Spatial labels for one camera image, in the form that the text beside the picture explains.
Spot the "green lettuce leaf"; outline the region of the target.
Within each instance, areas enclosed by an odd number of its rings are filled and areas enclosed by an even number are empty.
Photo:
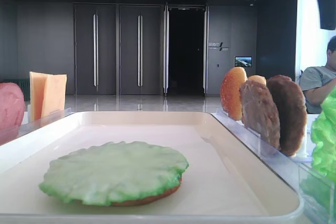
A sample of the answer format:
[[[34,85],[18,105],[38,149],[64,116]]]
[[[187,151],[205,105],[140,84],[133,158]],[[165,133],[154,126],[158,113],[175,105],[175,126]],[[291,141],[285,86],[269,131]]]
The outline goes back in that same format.
[[[311,140],[315,143],[311,167],[319,175],[308,175],[301,182],[301,188],[321,206],[332,209],[335,218],[335,191],[322,181],[326,178],[335,185],[335,90],[325,98],[321,107],[322,112],[311,126]]]
[[[39,189],[68,203],[110,206],[162,194],[180,184],[187,159],[170,147],[109,142],[53,160]]]

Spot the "upright bread slice front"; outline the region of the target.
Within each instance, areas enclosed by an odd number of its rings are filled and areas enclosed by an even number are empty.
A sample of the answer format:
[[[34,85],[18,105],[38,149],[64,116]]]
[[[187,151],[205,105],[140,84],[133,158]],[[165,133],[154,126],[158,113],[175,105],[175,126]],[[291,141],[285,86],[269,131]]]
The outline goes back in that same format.
[[[225,74],[220,87],[222,108],[235,121],[242,118],[239,88],[246,81],[245,69],[243,67],[233,67]]]

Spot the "upright bread slice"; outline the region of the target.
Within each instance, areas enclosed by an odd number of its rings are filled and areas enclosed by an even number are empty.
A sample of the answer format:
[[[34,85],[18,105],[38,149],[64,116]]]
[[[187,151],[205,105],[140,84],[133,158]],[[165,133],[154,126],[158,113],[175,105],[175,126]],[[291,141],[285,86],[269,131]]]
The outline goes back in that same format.
[[[266,85],[266,83],[267,83],[266,78],[263,77],[263,76],[259,76],[259,75],[250,76],[250,77],[248,77],[248,80],[256,81],[256,82],[261,83],[263,85]]]
[[[235,121],[242,118],[239,88],[246,81],[245,69],[243,67],[233,67],[225,74],[220,87],[222,108]]]

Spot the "grey-brown meat patty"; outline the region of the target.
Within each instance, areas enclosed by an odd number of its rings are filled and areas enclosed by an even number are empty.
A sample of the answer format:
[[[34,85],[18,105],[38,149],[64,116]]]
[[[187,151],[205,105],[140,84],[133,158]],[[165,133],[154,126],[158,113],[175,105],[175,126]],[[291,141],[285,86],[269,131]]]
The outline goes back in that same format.
[[[239,88],[242,122],[260,138],[280,150],[280,121],[277,106],[266,85],[247,80]]]

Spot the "round bread slice on tray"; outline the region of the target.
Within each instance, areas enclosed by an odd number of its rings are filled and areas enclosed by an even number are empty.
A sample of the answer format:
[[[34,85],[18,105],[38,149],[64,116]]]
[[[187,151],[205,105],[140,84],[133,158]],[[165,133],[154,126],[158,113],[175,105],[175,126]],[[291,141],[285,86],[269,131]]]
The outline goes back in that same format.
[[[170,196],[171,194],[175,193],[179,187],[181,186],[182,183],[182,178],[179,179],[180,184],[165,190],[162,194],[156,195],[156,196],[148,196],[142,199],[137,199],[137,200],[127,200],[127,201],[123,201],[123,202],[113,202],[110,206],[113,207],[132,207],[132,206],[141,206],[141,205],[146,205],[146,204],[150,204],[154,201],[163,199],[165,197]]]

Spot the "front orange cheese slice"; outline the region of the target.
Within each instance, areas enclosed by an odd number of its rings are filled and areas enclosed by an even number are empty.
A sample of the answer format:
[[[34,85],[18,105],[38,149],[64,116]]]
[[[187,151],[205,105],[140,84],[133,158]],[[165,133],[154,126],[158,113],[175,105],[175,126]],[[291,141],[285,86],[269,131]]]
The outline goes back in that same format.
[[[44,98],[41,117],[44,118],[54,112],[62,111],[65,107],[66,74],[49,74],[44,88]]]

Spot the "orange cheese slice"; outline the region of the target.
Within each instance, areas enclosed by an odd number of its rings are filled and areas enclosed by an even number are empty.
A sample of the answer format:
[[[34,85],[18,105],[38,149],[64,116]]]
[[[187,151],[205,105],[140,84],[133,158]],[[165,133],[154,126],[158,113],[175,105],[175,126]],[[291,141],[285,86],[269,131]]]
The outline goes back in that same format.
[[[49,74],[44,88],[44,98],[41,117],[44,118],[54,112],[62,111],[65,107],[66,74]]]
[[[35,121],[41,118],[41,110],[44,99],[44,88],[49,74],[30,72],[30,120]]]

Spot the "dark brown meat patty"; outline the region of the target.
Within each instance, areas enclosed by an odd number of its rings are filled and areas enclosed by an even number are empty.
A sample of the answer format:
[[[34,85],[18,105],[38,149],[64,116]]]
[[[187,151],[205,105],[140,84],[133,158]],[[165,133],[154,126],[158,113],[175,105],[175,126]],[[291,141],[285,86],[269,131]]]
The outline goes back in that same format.
[[[307,109],[302,89],[288,76],[267,80],[280,120],[280,151],[294,156],[302,145],[307,126]]]

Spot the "red tomato slice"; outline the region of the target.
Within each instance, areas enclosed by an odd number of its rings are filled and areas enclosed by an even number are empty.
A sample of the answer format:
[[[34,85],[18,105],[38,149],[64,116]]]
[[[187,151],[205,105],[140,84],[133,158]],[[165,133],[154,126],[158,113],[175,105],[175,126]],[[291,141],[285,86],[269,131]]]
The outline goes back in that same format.
[[[15,83],[1,83],[1,145],[16,138],[25,111],[24,95]]]

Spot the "dark double door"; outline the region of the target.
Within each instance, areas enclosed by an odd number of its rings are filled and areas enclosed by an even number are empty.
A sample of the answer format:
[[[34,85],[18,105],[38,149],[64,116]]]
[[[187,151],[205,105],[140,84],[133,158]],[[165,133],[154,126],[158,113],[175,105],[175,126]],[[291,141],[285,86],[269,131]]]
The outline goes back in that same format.
[[[76,94],[163,93],[163,7],[74,5]]]

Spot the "cream rectangular tray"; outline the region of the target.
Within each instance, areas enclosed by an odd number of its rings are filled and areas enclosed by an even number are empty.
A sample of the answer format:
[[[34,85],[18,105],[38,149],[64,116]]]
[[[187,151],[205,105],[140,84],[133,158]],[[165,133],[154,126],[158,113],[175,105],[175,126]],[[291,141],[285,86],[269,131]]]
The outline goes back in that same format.
[[[144,206],[64,204],[38,189],[50,161],[114,141],[188,160],[181,187]],[[1,223],[300,223],[302,197],[204,112],[77,112],[1,147]]]

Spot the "seated person grey shirt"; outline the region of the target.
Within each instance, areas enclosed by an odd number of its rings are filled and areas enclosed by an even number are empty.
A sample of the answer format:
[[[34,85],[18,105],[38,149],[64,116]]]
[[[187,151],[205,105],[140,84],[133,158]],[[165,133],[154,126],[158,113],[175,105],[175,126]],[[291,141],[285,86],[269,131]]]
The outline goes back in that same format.
[[[301,75],[299,85],[306,99],[307,112],[320,114],[321,103],[335,87],[335,36],[327,45],[324,66],[308,67]]]

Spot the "clear acrylic rack left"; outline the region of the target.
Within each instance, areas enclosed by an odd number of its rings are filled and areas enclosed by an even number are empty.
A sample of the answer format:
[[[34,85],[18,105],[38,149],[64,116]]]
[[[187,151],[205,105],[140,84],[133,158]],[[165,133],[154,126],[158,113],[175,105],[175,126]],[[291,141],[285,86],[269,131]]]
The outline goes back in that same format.
[[[71,114],[73,114],[74,111],[71,110],[71,108],[67,108],[62,111],[57,111],[49,116],[46,116],[44,118],[41,118],[39,120],[35,120],[32,122],[29,122],[27,124],[22,124],[20,126],[13,126],[6,130],[1,131],[1,145],[4,145],[6,143],[9,143],[23,135],[26,135],[30,132],[33,132],[39,128],[42,128],[48,124],[51,124],[53,122],[56,122],[62,118],[65,118]]]

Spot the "clear acrylic rack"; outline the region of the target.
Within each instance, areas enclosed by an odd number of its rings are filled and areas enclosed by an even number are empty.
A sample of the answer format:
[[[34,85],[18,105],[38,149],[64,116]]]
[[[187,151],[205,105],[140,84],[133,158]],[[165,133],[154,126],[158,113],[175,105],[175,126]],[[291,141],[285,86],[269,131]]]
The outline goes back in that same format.
[[[286,157],[262,141],[258,133],[229,118],[223,110],[218,109],[213,116],[303,197],[304,215],[308,223],[335,223],[335,182],[311,167],[312,144],[309,134],[303,146],[308,155]]]
[[[56,122],[62,118],[65,118],[71,114],[73,114],[74,111],[71,110],[71,108],[67,108],[62,111],[57,111],[49,116],[46,116],[44,118],[41,118],[39,120],[35,120],[32,122],[29,122],[27,124],[22,124],[20,126],[13,126],[6,130],[1,131],[1,145],[4,145],[6,143],[9,143],[23,135],[26,135],[30,132],[33,132],[39,128],[42,128],[48,124],[51,124],[53,122]]]

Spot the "clear acrylic rack right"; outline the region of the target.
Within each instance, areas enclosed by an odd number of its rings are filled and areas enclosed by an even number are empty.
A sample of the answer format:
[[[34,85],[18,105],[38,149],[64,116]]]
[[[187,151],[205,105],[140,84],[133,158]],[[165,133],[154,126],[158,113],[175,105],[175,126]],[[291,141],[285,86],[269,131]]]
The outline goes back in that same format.
[[[311,167],[312,144],[309,134],[303,146],[308,155],[286,157],[262,141],[258,133],[229,118],[223,110],[218,109],[213,116],[303,197],[304,215],[308,223],[335,223],[335,182]]]

